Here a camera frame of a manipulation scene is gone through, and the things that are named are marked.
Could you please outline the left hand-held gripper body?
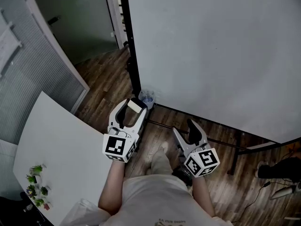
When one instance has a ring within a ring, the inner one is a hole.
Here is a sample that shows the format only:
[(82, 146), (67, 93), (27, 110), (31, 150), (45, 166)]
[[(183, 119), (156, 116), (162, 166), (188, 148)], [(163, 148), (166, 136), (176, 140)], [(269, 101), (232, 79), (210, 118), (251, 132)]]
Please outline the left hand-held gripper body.
[(137, 148), (139, 134), (113, 126), (103, 136), (102, 153), (110, 160), (127, 163)]

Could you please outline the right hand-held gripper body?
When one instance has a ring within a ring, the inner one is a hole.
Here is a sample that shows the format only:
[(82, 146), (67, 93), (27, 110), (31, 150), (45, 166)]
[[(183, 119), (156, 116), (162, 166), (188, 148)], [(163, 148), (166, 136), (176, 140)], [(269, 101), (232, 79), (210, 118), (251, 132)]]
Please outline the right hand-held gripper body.
[(201, 177), (212, 173), (219, 165), (217, 152), (209, 144), (203, 144), (183, 153), (183, 172), (189, 177)]

